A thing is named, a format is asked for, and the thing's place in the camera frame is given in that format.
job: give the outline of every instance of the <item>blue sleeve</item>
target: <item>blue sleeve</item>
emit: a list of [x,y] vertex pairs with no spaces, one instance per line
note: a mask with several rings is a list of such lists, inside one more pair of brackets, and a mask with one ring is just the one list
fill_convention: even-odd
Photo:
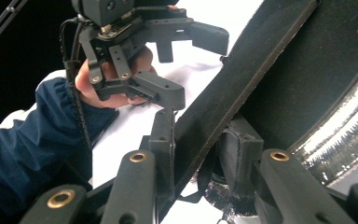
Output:
[[[0,125],[0,216],[26,209],[65,160],[83,145],[76,112],[63,71],[37,88],[28,111],[10,115]],[[84,106],[91,139],[110,124],[114,109]]]

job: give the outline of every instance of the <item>blue jacket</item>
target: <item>blue jacket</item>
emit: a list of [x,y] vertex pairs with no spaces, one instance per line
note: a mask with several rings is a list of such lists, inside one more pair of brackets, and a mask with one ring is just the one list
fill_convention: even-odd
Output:
[[[0,218],[26,210],[73,153],[84,146],[64,71],[37,87],[28,111],[0,124]],[[114,109],[83,104],[91,141],[116,116]]]

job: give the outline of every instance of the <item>shiny metallic surface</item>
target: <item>shiny metallic surface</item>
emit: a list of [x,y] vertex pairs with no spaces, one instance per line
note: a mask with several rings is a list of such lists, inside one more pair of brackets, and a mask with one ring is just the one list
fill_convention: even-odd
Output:
[[358,80],[306,137],[289,148],[324,185],[358,166]]

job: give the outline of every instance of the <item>human hand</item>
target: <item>human hand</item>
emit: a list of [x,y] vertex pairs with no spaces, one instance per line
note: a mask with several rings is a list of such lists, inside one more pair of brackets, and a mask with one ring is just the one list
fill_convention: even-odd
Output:
[[[136,55],[131,72],[137,74],[138,71],[148,71],[156,74],[156,70],[152,66],[153,53],[147,47],[141,49]],[[104,63],[102,65],[103,74],[107,80],[118,78],[116,68],[111,63]],[[89,105],[100,108],[118,108],[124,105],[138,105],[145,102],[145,99],[135,96],[133,99],[128,98],[124,93],[112,95],[107,101],[101,101],[97,93],[89,81],[89,64],[86,60],[80,67],[77,74],[75,84],[76,88],[80,91],[80,98],[83,102]]]

